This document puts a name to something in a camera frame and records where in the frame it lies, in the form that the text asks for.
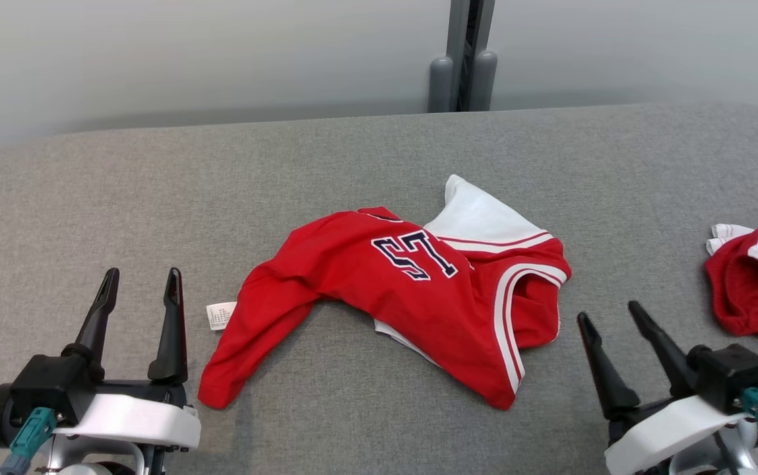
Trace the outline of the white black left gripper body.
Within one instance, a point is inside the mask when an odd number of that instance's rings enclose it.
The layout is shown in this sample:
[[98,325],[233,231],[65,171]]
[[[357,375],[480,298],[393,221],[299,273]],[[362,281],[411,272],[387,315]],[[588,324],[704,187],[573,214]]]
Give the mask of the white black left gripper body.
[[197,450],[201,421],[188,404],[185,386],[168,386],[167,397],[166,402],[165,396],[98,393],[79,424],[58,426],[55,434]]

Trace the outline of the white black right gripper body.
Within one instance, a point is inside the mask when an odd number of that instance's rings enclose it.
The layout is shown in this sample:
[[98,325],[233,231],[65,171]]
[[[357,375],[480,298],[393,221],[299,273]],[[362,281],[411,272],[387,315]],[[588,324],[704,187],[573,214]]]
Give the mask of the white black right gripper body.
[[677,400],[636,424],[605,450],[608,472],[644,471],[746,417],[749,414],[745,412],[726,414],[700,396]]

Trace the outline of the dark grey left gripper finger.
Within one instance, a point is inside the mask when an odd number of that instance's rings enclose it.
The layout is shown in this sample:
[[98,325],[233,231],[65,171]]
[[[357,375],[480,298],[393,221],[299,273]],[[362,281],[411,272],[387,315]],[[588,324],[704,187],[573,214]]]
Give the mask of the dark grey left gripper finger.
[[185,298],[181,271],[172,267],[164,291],[164,324],[156,359],[148,367],[154,384],[183,384],[188,379]]
[[113,267],[106,271],[79,334],[73,343],[63,349],[63,357],[74,355],[85,358],[90,364],[102,363],[108,316],[116,305],[119,280],[118,268]]

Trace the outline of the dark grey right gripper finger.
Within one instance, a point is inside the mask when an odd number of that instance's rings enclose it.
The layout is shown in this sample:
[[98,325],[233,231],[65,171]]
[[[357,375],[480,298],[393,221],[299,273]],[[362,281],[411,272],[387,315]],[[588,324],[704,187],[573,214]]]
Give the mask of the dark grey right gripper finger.
[[638,409],[640,397],[626,385],[603,348],[601,334],[585,312],[577,315],[586,358],[592,371],[592,378],[598,394],[602,414],[608,421],[614,421],[626,413]]
[[629,301],[628,310],[641,336],[652,346],[670,382],[674,398],[695,396],[697,373],[687,362],[686,355],[666,331],[654,321],[638,301]]

